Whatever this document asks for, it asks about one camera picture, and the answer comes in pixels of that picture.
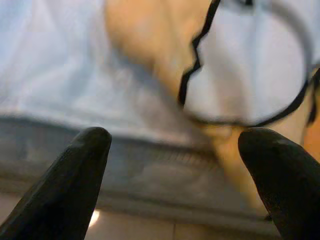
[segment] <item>gray surface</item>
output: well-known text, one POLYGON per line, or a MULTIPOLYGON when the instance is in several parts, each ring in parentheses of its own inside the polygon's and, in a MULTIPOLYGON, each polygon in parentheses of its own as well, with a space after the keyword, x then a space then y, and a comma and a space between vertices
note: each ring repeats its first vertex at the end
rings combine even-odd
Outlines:
MULTIPOLYGON (((78 131, 0 120, 0 192, 21 195, 78 131)), ((98 207, 277 234, 255 216, 214 159, 210 152, 115 136, 98 207)))

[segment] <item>floor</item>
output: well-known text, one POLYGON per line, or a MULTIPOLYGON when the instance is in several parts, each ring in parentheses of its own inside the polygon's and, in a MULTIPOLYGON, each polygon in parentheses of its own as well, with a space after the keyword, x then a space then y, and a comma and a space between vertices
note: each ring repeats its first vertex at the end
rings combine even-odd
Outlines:
MULTIPOLYGON (((0 224, 19 198, 0 193, 0 224)), ((178 224, 121 213, 96 210, 85 240, 271 240, 247 232, 222 230, 204 225, 178 224)))

